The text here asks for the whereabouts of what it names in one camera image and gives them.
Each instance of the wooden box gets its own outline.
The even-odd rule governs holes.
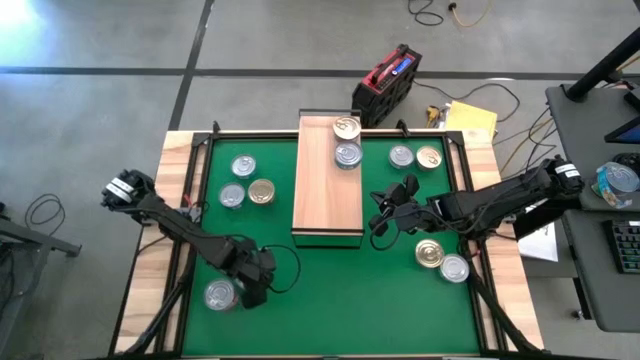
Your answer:
[[[338,116],[300,117],[291,234],[297,247],[360,247],[362,172],[335,163]]]

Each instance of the gray floor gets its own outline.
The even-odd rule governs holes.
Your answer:
[[[458,2],[474,18],[482,2]],[[184,68],[205,0],[20,0],[0,4],[0,67]],[[405,1],[217,0],[198,59],[209,69],[372,67],[401,42],[424,55],[422,71],[588,70],[638,26],[631,0],[496,0],[487,19],[460,29],[444,0],[441,26],[413,22]],[[631,70],[639,72],[640,64]],[[0,200],[16,219],[45,192],[67,210],[58,235],[83,244],[77,259],[51,256],[15,353],[47,359],[105,355],[138,238],[131,220],[99,206],[100,190],[122,168],[155,173],[181,76],[0,75]],[[485,81],[420,80],[461,95]],[[180,129],[296,126],[299,108],[344,108],[357,78],[195,77]],[[526,129],[546,108],[554,81],[504,81],[522,100],[497,140]],[[414,87],[382,126],[399,118],[423,126],[427,105],[448,99]],[[514,102],[500,89],[466,102],[504,116]],[[522,137],[498,145],[503,165]],[[559,145],[556,135],[549,143]],[[523,147],[503,172],[526,161]],[[561,146],[555,152],[561,153]],[[606,334],[567,312],[571,283],[531,280],[547,348],[560,354],[635,359],[640,337]]]

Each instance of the paper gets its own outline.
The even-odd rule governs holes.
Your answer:
[[[558,246],[556,245],[556,229],[550,223],[518,241],[520,255],[558,262]]]

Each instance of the black frame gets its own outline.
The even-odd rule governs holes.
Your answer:
[[[332,110],[330,112],[338,113],[344,112],[343,110]],[[413,132],[407,130],[406,125],[402,120],[398,122],[397,129],[401,129],[401,131],[393,132],[393,129],[389,129],[389,131],[380,131],[373,130],[367,131],[364,130],[361,133],[362,138],[411,138],[411,137],[427,137],[427,138],[439,138],[443,144],[443,156],[445,157],[447,164],[447,175],[449,177],[449,186],[451,191],[457,191],[457,181],[455,170],[453,169],[453,158],[451,154],[451,150],[449,147],[450,142],[455,144],[458,150],[458,156],[460,158],[460,166],[462,170],[462,178],[465,183],[465,189],[467,191],[473,191],[473,183],[471,179],[471,171],[469,169],[469,163],[466,156],[466,149],[464,144],[464,138],[461,131],[429,131],[429,132]],[[187,174],[185,176],[185,184],[183,187],[183,195],[191,193],[191,184],[193,183],[193,176],[195,174],[195,165],[196,159],[198,157],[198,151],[201,145],[206,145],[206,153],[205,153],[205,161],[201,175],[200,182],[200,190],[198,193],[198,202],[203,202],[206,199],[207,195],[207,186],[209,180],[209,174],[211,172],[211,164],[214,154],[214,145],[218,140],[293,140],[298,138],[298,131],[256,131],[256,132],[230,132],[230,133],[221,133],[220,126],[217,122],[213,124],[212,132],[194,132],[193,139],[191,144],[191,152],[189,155],[189,163],[187,166]],[[138,246],[142,239],[142,231],[140,234],[140,239],[138,240]],[[165,286],[165,293],[163,297],[167,296],[167,289],[171,289],[170,284],[172,285],[175,282],[178,272],[178,259],[180,258],[181,246],[176,246],[172,248],[172,255],[170,258],[169,269],[167,274],[167,284]],[[133,277],[133,272],[135,269],[135,263],[137,259],[137,255],[134,257],[133,264],[131,267],[131,271],[129,274],[129,279],[127,281],[127,289],[125,290],[125,296],[123,298],[120,313],[118,315],[118,320],[116,322],[116,327],[114,329],[113,338],[111,341],[111,346],[109,348],[109,353],[107,358],[118,357],[120,359],[160,359],[160,358],[182,358],[182,352],[184,347],[184,334],[186,331],[186,321],[187,314],[189,311],[189,299],[191,296],[191,285],[193,281],[193,274],[195,272],[195,257],[196,253],[192,248],[189,248],[189,254],[187,259],[187,265],[185,266],[184,273],[188,273],[188,282],[186,286],[183,288],[183,293],[181,297],[180,303],[180,311],[178,315],[177,328],[176,328],[176,338],[174,341],[173,349],[170,351],[164,350],[163,346],[166,340],[166,322],[165,319],[164,324],[161,327],[161,330],[158,332],[158,335],[155,337],[154,352],[149,354],[123,354],[116,355],[115,346],[117,344],[118,335],[120,326],[122,324],[122,318],[124,316],[124,310],[126,306],[126,302],[129,294],[129,286],[131,284],[131,279]],[[491,292],[491,294],[497,298],[497,292],[495,290],[495,283],[493,280],[493,275],[491,272],[491,264],[489,262],[489,258],[487,256],[486,244],[482,245],[480,254],[478,255],[483,271],[483,278],[486,282],[486,285]],[[476,325],[476,336],[478,340],[478,345],[480,348],[480,352],[484,353],[488,350],[486,331],[484,328],[484,322],[482,317],[482,310],[480,308],[479,296],[478,293],[474,291],[471,285],[467,284],[469,289],[469,298],[471,300],[472,313],[474,317],[474,322]],[[500,329],[499,324],[495,319],[493,320],[494,331],[496,333],[496,340],[498,351],[507,351],[507,341],[505,337],[505,333]]]

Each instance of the green mat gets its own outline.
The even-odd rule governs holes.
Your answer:
[[[446,165],[431,172],[397,170],[388,161],[394,144],[404,143],[416,151],[431,145],[442,151],[439,138],[382,139],[362,141],[362,190],[365,222],[377,213],[369,192],[383,191],[404,175],[418,175],[424,201],[450,190]],[[271,180],[276,200],[269,207],[248,199],[239,210],[223,208],[220,188],[237,181],[248,188],[252,180],[237,180],[230,171],[231,159],[241,153],[256,158],[256,178]],[[205,231],[241,233],[259,246],[284,244],[293,247],[291,223],[295,183],[297,140],[218,140],[213,150]],[[391,225],[380,243],[395,234]],[[288,293],[269,292],[266,304],[245,310],[215,312],[203,301],[207,284],[221,277],[198,258],[189,307],[184,355],[349,355],[349,354],[451,354],[477,353],[478,342],[466,284],[451,284],[436,270],[420,267],[414,258],[416,243],[424,238],[440,241],[446,253],[454,253],[457,236],[402,234],[389,251],[377,252],[365,233],[362,248],[296,249],[302,262],[297,285]],[[295,275],[295,260],[284,249],[273,249],[278,268],[273,286],[286,288]]]

